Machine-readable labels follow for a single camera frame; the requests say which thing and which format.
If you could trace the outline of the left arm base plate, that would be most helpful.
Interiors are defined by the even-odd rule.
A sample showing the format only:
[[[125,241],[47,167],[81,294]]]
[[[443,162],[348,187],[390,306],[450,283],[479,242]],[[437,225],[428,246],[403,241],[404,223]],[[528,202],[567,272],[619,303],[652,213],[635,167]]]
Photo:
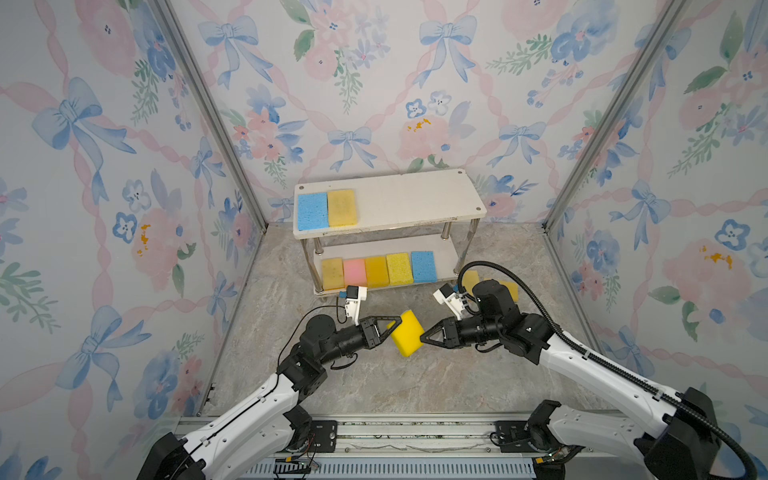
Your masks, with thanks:
[[[336,420],[311,420],[295,429],[285,451],[292,454],[334,453],[338,426]]]

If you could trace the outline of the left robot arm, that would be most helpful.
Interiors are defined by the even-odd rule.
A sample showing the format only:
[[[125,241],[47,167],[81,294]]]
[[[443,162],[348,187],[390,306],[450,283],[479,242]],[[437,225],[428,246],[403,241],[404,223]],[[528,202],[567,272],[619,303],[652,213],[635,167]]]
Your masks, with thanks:
[[[401,323],[399,316],[371,316],[339,329],[330,316],[313,316],[262,386],[183,438],[172,433],[161,437],[152,445],[138,477],[237,479],[274,453],[302,447],[311,416],[301,402],[327,379],[325,366],[378,347]]]

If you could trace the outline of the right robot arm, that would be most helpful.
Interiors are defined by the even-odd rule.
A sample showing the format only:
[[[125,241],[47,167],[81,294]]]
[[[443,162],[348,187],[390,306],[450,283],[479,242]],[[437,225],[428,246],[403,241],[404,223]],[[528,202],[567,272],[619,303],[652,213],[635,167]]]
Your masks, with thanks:
[[[523,313],[509,289],[496,280],[475,285],[478,304],[445,284],[436,301],[452,315],[421,336],[422,343],[458,349],[496,342],[507,352],[579,383],[620,411],[620,416],[587,413],[544,400],[524,426],[503,433],[503,443],[527,443],[547,463],[564,463],[589,448],[647,468],[657,479],[707,479],[721,442],[712,403],[690,388],[679,393],[639,378],[625,367],[582,345],[545,316]]]

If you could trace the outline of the bright yellow sponge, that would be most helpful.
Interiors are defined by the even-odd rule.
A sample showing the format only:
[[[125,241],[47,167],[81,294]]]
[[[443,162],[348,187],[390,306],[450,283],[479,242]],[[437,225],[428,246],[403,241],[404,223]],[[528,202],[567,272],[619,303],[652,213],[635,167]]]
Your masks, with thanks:
[[[425,330],[412,310],[404,312],[400,319],[391,338],[401,356],[408,358],[423,346],[421,335]]]

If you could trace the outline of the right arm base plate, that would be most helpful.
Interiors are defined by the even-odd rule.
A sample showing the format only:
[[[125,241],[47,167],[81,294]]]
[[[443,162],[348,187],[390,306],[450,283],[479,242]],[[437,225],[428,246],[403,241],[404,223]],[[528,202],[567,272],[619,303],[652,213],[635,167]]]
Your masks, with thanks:
[[[580,446],[561,443],[547,426],[529,426],[526,421],[520,420],[496,421],[489,439],[502,453],[566,456],[582,450]]]

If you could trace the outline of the dark yellow sponge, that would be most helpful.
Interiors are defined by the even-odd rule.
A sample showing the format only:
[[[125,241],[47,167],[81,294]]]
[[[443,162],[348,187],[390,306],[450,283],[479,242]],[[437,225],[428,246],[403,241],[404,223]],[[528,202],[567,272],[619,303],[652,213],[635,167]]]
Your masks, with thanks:
[[[512,300],[514,302],[519,301],[519,286],[515,282],[501,281],[501,284],[508,290]]]

